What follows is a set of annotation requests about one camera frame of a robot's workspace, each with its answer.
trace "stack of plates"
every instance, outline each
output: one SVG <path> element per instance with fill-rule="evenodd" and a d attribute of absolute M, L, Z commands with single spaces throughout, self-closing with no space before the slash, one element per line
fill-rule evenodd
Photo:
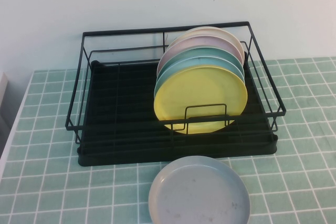
<path fill-rule="evenodd" d="M 188 106 L 223 103 L 227 105 L 226 114 L 240 115 L 247 102 L 243 64 L 244 50 L 234 35 L 216 27 L 187 31 L 169 45 L 157 66 L 157 118 L 184 119 Z M 223 105 L 189 108 L 186 117 L 219 114 L 225 114 Z M 223 121 L 191 123 L 188 134 L 224 127 Z M 180 130 L 183 128 L 184 124 L 173 125 L 174 130 L 186 133 L 186 127 Z"/>

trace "plate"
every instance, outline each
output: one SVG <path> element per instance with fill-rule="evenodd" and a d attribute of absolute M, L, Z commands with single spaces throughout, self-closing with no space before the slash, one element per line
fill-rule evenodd
<path fill-rule="evenodd" d="M 159 120 L 184 119 L 185 108 L 192 105 L 225 103 L 228 115 L 242 113 L 247 102 L 244 82 L 227 69 L 229 62 L 212 60 L 216 65 L 200 65 L 202 59 L 192 59 L 193 66 L 183 68 L 184 63 L 175 64 L 162 74 L 155 86 L 154 98 L 154 112 Z M 218 114 L 225 114 L 223 105 L 190 108 L 187 118 Z M 224 127 L 224 121 L 191 123 L 188 134 L 214 132 Z M 184 124 L 173 125 L 174 130 L 186 134 L 187 127 L 183 128 Z"/>
<path fill-rule="evenodd" d="M 189 156 L 166 165 L 149 192 L 153 224 L 246 224 L 250 200 L 239 176 L 210 157 Z"/>
<path fill-rule="evenodd" d="M 220 59 L 226 60 L 230 62 L 231 64 L 233 64 L 235 68 L 239 69 L 240 73 L 243 75 L 242 81 L 245 82 L 244 69 L 241 66 L 238 59 L 232 54 L 228 53 L 227 51 L 221 50 L 219 48 L 213 48 L 213 47 L 192 48 L 192 49 L 186 50 L 176 55 L 175 57 L 167 61 L 166 64 L 161 68 L 157 79 L 160 78 L 160 76 L 162 75 L 164 71 L 166 71 L 166 69 L 168 69 L 170 66 L 172 66 L 173 64 L 175 64 L 176 62 L 180 60 L 193 58 L 193 57 L 207 57 L 207 56 L 220 58 Z"/>
<path fill-rule="evenodd" d="M 177 37 L 170 45 L 167 47 L 167 50 L 170 49 L 172 46 L 180 42 L 181 40 L 190 37 L 190 36 L 196 36 L 196 35 L 210 35 L 210 36 L 215 36 L 215 37 L 220 37 L 224 40 L 229 41 L 231 44 L 233 44 L 239 51 L 240 56 L 241 56 L 241 62 L 245 61 L 245 54 L 244 54 L 244 49 L 239 42 L 239 40 L 231 33 L 228 31 L 224 31 L 220 28 L 217 27 L 212 27 L 212 26 L 201 26 L 201 27 L 196 27 L 193 29 L 190 29 L 186 31 L 183 35 Z"/>
<path fill-rule="evenodd" d="M 159 75 L 159 72 L 162 69 L 162 67 L 174 56 L 178 55 L 179 53 L 185 50 L 192 49 L 192 48 L 199 48 L 199 47 L 213 47 L 213 48 L 222 49 L 234 55 L 239 60 L 241 65 L 244 64 L 244 62 L 241 59 L 240 52 L 229 41 L 224 40 L 219 37 L 214 37 L 214 36 L 209 36 L 209 35 L 206 35 L 206 36 L 196 35 L 196 36 L 181 40 L 180 42 L 174 44 L 171 48 L 166 50 L 166 52 L 160 59 L 160 62 L 157 66 L 156 75 Z"/>

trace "cream plate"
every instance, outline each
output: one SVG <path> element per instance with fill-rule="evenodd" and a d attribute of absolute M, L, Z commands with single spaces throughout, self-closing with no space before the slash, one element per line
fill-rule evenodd
<path fill-rule="evenodd" d="M 153 224 L 246 224 L 248 192 L 227 165 L 190 156 L 165 166 L 149 192 Z"/>

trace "tiled countertop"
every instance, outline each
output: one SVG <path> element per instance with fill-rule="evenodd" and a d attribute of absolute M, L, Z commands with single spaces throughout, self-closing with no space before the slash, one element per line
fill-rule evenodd
<path fill-rule="evenodd" d="M 288 109 L 278 151 L 221 160 L 246 184 L 250 224 L 336 223 L 336 58 L 267 63 Z M 0 223 L 151 222 L 148 192 L 165 164 L 79 166 L 64 128 L 75 74 L 34 73 L 0 162 Z"/>

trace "yellow plate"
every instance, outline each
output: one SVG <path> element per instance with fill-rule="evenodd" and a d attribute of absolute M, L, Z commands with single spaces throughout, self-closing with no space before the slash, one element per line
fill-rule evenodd
<path fill-rule="evenodd" d="M 228 115 L 240 115 L 246 102 L 246 87 L 238 76 L 216 65 L 198 65 L 175 73 L 162 84 L 154 99 L 154 110 L 159 120 L 174 120 L 184 119 L 187 106 L 225 103 Z M 224 113 L 224 106 L 189 108 L 187 118 Z M 183 127 L 184 124 L 173 125 L 174 130 Z M 191 123 L 188 134 L 214 132 L 224 127 L 224 122 Z M 186 134 L 186 127 L 178 132 Z"/>

